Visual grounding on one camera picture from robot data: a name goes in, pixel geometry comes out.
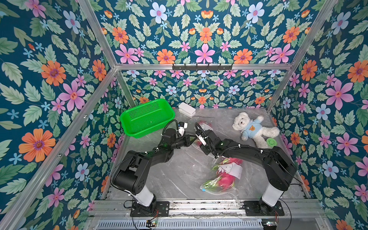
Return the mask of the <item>green plastic basket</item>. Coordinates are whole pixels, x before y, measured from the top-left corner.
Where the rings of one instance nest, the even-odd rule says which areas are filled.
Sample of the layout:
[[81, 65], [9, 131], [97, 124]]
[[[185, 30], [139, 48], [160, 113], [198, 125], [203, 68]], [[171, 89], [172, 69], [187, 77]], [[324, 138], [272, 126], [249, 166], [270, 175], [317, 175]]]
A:
[[165, 99], [156, 99], [123, 112], [120, 122], [124, 133], [136, 139], [164, 128], [175, 118], [175, 112]]

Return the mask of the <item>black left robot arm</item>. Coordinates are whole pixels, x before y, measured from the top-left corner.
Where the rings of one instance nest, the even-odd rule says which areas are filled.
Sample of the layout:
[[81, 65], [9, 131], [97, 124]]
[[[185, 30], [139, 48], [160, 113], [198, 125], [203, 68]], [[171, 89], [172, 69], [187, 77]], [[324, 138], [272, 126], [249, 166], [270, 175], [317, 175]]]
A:
[[150, 168], [168, 162], [175, 150], [191, 146], [196, 139], [196, 135], [180, 133], [173, 128], [165, 130], [160, 143], [151, 151], [129, 151], [113, 170], [110, 184], [128, 193], [139, 205], [151, 206], [155, 195], [146, 186]]

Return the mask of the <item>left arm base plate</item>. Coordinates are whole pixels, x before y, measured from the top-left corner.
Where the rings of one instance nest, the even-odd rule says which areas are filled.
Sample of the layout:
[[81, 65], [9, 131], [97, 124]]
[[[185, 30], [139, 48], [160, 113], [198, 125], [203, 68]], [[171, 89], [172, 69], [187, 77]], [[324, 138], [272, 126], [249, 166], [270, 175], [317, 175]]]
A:
[[153, 201], [150, 206], [145, 207], [134, 201], [131, 208], [131, 217], [168, 217], [170, 209], [169, 201]]

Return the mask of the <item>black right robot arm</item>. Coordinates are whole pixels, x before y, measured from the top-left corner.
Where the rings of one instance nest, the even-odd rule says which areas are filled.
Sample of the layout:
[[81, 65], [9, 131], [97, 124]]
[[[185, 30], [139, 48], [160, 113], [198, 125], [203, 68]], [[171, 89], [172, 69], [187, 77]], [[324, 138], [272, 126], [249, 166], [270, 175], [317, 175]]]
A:
[[236, 180], [241, 178], [242, 162], [247, 161], [264, 168], [268, 184], [260, 198], [260, 205], [273, 208], [292, 180], [297, 168], [282, 148], [257, 148], [240, 144], [230, 139], [221, 140], [212, 130], [197, 131], [201, 144], [199, 147], [206, 154], [220, 159], [213, 167], [216, 177], [202, 184], [201, 189], [208, 192], [222, 193], [234, 188]]

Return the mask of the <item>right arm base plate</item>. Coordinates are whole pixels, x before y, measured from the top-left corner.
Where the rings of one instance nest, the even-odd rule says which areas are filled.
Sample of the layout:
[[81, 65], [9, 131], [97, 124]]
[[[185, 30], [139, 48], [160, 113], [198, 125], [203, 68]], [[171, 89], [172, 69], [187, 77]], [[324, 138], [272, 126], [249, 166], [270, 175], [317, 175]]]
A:
[[243, 209], [247, 216], [284, 216], [284, 210], [280, 201], [271, 207], [262, 200], [246, 200]]

